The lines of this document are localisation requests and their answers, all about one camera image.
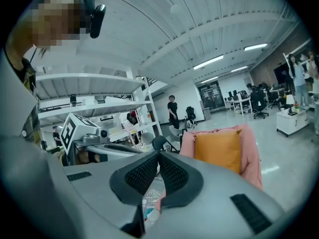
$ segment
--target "brick wall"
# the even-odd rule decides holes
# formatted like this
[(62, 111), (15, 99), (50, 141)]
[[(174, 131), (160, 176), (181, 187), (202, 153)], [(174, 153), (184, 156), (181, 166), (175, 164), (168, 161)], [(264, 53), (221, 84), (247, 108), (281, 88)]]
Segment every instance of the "brick wall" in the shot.
[(302, 45), (309, 38), (310, 35), (305, 26), (303, 24), (299, 24), (272, 54), (250, 71), (254, 84), (258, 85), (265, 82), (268, 85), (272, 85), (276, 83), (277, 78), (274, 73), (274, 69), (279, 67), (279, 63), (286, 62), (283, 53), (288, 55), (289, 52)]

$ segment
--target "white ceiling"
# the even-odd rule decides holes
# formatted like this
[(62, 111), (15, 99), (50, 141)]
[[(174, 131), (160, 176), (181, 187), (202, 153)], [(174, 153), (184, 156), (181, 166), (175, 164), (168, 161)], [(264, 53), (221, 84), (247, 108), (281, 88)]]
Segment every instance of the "white ceiling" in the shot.
[[(50, 73), (125, 76), (131, 67), (169, 84), (200, 82), (238, 67), (252, 69), (299, 20), (285, 0), (96, 0), (101, 3), (107, 10), (100, 36), (86, 37), (68, 52), (35, 55), (38, 74), (44, 66)], [(243, 51), (264, 42), (270, 44), (264, 51)], [(193, 69), (221, 54), (224, 59)]]

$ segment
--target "light blue shirt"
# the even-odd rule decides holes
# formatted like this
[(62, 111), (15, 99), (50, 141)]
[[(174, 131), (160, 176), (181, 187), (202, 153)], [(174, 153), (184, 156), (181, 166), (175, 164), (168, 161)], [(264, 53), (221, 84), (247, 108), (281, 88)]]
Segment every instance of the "light blue shirt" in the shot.
[(293, 74), (292, 74), (290, 68), (289, 68), (289, 75), (294, 80), (295, 87), (306, 84), (306, 81), (304, 78), (305, 70), (304, 70), (303, 66), (294, 65), (294, 69), (295, 69), (295, 77), (293, 77)]

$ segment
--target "orange pillow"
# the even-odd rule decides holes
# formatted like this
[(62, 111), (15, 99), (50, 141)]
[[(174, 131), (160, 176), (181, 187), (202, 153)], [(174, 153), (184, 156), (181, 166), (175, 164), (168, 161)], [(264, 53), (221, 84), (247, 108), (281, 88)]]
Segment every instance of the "orange pillow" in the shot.
[(195, 139), (195, 158), (209, 164), (240, 172), (241, 130), (221, 130), (217, 133), (198, 134)]

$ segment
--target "pink armchair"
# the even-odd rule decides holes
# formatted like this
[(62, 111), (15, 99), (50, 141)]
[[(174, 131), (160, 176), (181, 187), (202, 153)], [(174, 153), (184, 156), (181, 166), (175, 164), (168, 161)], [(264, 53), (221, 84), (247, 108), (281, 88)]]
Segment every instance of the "pink armchair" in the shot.
[[(235, 130), (241, 130), (239, 133), (241, 140), (241, 164), (240, 175), (255, 185), (257, 188), (263, 190), (260, 157), (256, 140), (251, 128), (248, 124), (237, 125), (231, 127)], [(220, 130), (229, 130), (231, 128), (214, 129), (211, 131), (192, 131), (186, 132), (183, 136), (180, 155), (194, 158), (195, 156), (195, 135), (198, 133), (216, 133)], [(160, 210), (160, 200), (156, 202), (155, 208)]]

